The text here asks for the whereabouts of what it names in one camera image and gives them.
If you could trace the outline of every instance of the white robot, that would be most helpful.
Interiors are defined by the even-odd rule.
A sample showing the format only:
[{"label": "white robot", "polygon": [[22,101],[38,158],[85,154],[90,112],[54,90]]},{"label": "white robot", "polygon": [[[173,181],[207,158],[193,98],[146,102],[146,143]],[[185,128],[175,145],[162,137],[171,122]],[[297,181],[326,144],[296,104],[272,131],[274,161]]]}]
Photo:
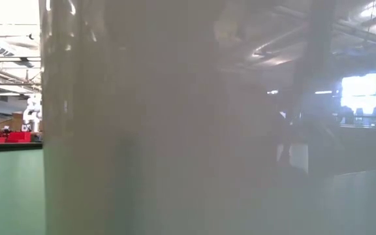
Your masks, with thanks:
[{"label": "white robot", "polygon": [[23,113],[22,131],[39,131],[39,123],[42,121],[42,94],[30,94],[27,100],[27,108]]}]

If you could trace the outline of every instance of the green table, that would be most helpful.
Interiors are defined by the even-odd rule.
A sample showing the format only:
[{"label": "green table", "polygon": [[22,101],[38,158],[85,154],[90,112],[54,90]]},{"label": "green table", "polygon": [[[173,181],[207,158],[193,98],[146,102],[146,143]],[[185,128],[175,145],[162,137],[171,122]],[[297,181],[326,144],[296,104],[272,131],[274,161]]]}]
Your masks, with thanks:
[{"label": "green table", "polygon": [[9,147],[0,151],[0,235],[44,235],[42,150]]}]

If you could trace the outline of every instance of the green wall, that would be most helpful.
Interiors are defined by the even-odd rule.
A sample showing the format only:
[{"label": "green wall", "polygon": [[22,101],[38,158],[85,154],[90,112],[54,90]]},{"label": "green wall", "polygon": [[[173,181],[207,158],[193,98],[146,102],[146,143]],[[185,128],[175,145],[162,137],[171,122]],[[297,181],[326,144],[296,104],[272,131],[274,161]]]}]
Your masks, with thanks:
[{"label": "green wall", "polygon": [[0,152],[0,235],[44,235],[42,155]]}]

